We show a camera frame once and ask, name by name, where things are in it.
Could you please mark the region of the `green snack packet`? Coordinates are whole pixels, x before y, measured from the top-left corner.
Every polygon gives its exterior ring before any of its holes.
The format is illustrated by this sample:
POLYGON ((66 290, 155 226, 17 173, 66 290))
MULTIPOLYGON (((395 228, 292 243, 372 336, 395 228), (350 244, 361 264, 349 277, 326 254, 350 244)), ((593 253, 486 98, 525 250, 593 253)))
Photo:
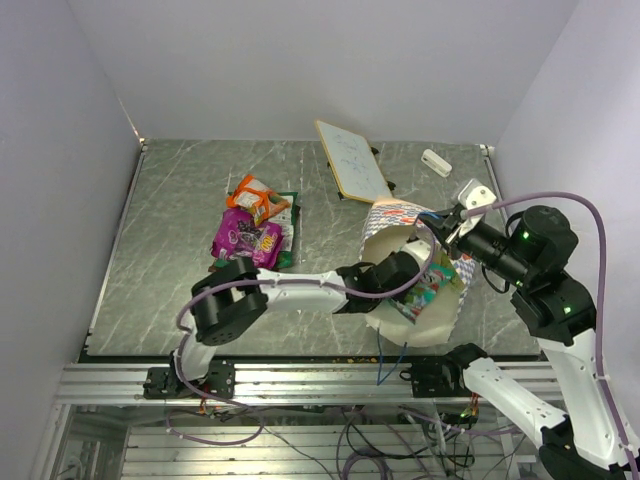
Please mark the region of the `green snack packet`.
POLYGON ((289 202, 289 206, 271 219, 271 222, 279 225, 282 230, 282 242, 275 264, 277 270, 289 268, 294 264, 293 247, 300 211, 297 192, 282 192, 280 196, 289 202))

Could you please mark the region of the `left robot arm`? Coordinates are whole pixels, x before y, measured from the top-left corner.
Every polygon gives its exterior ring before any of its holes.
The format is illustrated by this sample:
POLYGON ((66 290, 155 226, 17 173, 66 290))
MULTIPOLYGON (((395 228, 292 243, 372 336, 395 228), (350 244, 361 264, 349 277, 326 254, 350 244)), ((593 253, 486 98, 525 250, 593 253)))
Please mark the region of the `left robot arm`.
POLYGON ((266 313, 313 311, 369 313, 398 299, 425 272, 429 256, 401 249, 379 263, 359 262, 320 274, 280 273, 234 260, 191 288, 176 326, 183 338, 165 367, 152 367, 143 385, 147 400, 234 396, 235 369, 215 357, 218 347, 243 335, 266 313))

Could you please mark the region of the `purple candy bag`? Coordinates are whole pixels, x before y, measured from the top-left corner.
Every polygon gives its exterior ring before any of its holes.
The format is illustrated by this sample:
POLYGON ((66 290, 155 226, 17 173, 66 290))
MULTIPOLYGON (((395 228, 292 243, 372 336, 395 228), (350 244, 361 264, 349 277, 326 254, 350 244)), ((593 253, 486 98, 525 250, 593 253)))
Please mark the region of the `purple candy bag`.
POLYGON ((222 215, 211 255, 220 261, 247 257, 258 268, 271 268, 276 264, 283 239, 280 225, 270 221, 256 225, 249 212, 231 208, 222 215))

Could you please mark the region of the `blue checkered paper bag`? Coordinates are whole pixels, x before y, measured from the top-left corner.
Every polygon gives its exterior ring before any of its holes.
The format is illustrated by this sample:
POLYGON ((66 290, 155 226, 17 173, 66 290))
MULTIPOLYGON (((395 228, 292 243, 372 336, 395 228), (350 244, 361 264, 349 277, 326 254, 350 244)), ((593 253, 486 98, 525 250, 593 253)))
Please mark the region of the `blue checkered paper bag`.
POLYGON ((369 327, 376 333, 378 361, 387 359, 383 343, 388 342, 400 348, 398 359, 407 357, 411 349, 420 349, 447 343, 458 320, 465 302, 471 281, 474 276, 475 262, 464 255, 457 260, 451 259, 433 234, 420 220, 425 211, 433 212, 418 204, 391 197, 378 198, 367 214, 359 252, 361 261, 371 265, 383 265, 385 260, 398 268, 404 261, 408 272, 398 275, 401 284, 410 286, 402 292, 380 301, 378 306, 365 315, 369 327), (393 308, 389 301, 400 299, 426 273, 420 271, 415 260, 400 248, 407 242, 422 239, 433 242, 444 251, 454 263, 465 287, 458 296, 450 287, 445 288, 444 295, 422 313, 416 323, 412 323, 393 308))

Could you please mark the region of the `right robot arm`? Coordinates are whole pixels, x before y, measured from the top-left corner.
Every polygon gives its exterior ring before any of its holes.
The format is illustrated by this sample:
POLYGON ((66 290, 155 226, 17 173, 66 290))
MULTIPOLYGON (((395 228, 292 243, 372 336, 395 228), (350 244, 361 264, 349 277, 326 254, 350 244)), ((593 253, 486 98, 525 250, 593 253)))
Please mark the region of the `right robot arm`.
POLYGON ((484 221, 462 231, 463 209, 418 215, 445 248, 464 254, 513 287, 511 303, 537 341, 565 407, 555 408, 503 372, 475 344, 440 360, 442 387, 477 394, 506 416, 538 450, 554 479, 636 479, 639 439, 605 385, 596 352, 600 311, 588 289, 566 272, 578 237, 556 208, 532 206, 512 216, 506 235, 484 221))

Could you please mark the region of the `teal Fox's candy bag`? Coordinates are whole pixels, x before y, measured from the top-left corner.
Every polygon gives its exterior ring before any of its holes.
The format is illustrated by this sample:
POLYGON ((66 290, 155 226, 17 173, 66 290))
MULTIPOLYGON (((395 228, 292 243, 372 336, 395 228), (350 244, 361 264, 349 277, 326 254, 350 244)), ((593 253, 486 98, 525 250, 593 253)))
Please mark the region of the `teal Fox's candy bag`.
POLYGON ((460 296, 465 284, 447 254, 438 250, 421 279, 400 299, 392 298, 389 304, 407 320, 416 323, 418 317, 444 295, 447 287, 460 296))

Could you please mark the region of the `orange snack packet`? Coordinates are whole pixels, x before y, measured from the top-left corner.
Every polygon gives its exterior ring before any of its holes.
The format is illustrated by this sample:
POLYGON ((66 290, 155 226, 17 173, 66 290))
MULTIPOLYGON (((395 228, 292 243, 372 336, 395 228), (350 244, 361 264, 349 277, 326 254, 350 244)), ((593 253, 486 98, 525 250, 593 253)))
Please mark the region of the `orange snack packet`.
POLYGON ((249 174, 226 198, 226 206, 248 212, 258 226, 289 208, 291 202, 249 174))

